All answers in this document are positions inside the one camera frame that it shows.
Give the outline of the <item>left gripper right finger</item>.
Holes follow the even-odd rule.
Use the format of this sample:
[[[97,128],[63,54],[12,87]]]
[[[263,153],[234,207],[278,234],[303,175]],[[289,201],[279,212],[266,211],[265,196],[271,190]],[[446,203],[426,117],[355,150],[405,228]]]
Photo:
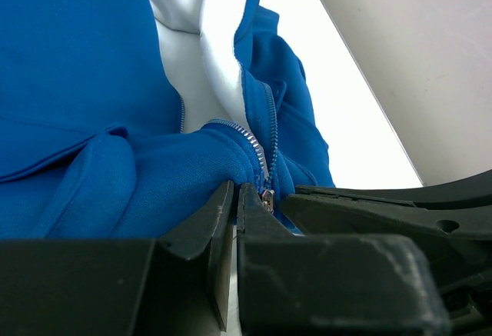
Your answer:
[[[245,335],[448,335],[424,253],[399,235],[294,235],[253,185],[238,198]]]

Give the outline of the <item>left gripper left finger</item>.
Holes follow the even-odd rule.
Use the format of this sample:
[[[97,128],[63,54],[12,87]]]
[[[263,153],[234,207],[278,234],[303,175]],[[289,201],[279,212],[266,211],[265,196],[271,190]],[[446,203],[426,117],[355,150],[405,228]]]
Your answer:
[[[161,238],[1,243],[3,335],[219,335],[234,185]]]

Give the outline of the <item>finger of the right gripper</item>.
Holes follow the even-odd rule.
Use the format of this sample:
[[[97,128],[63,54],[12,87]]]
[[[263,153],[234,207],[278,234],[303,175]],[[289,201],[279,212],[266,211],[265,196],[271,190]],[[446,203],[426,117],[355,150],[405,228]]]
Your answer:
[[[410,238],[437,273],[491,268],[491,209],[429,210],[375,201],[291,195],[281,210],[305,234]]]
[[[369,189],[301,186],[294,206],[302,211],[383,211],[385,208],[464,211],[491,206],[491,171],[420,188]]]

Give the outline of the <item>silver zipper pull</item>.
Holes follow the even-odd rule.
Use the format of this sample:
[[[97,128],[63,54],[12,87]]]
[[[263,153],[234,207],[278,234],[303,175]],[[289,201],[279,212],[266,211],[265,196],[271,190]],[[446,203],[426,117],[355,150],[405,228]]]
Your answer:
[[[264,189],[261,193],[261,202],[264,209],[273,214],[275,205],[275,193],[273,189]]]

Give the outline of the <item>blue zip jacket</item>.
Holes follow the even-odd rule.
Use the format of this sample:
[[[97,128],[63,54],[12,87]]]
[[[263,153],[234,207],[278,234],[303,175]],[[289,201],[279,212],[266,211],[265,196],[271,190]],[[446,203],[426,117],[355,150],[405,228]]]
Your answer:
[[[1,236],[156,238],[224,182],[332,187],[261,0],[1,0]]]

